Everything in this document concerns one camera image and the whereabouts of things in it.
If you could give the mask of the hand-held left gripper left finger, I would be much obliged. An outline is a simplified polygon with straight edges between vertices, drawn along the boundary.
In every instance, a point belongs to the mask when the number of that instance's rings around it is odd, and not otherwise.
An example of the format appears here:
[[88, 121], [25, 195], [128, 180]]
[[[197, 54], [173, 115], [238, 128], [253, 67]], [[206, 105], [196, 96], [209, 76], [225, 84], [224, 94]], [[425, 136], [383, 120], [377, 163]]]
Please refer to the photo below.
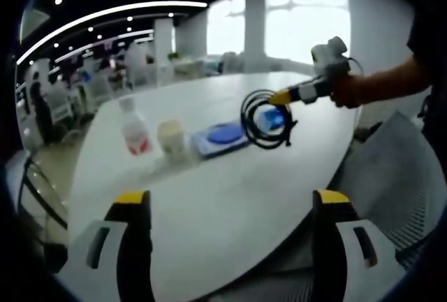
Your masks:
[[117, 197], [68, 246], [66, 287], [77, 301], [153, 301], [151, 194]]

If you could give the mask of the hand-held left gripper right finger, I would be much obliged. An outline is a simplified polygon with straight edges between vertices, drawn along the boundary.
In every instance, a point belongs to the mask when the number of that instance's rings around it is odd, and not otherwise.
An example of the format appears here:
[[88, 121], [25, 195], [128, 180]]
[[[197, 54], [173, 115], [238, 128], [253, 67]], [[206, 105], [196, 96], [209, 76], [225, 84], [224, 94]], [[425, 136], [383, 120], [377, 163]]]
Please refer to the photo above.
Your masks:
[[393, 243], [340, 192], [313, 191], [312, 301], [380, 301], [406, 273]]

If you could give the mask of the person's right hand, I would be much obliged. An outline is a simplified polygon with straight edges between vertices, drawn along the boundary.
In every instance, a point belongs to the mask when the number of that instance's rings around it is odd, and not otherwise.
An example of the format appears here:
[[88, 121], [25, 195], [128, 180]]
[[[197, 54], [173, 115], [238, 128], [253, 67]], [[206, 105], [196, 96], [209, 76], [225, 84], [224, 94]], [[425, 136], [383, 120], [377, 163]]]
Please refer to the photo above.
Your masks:
[[332, 84], [331, 101], [338, 108], [357, 108], [364, 105], [365, 98], [364, 77], [346, 74], [336, 79]]

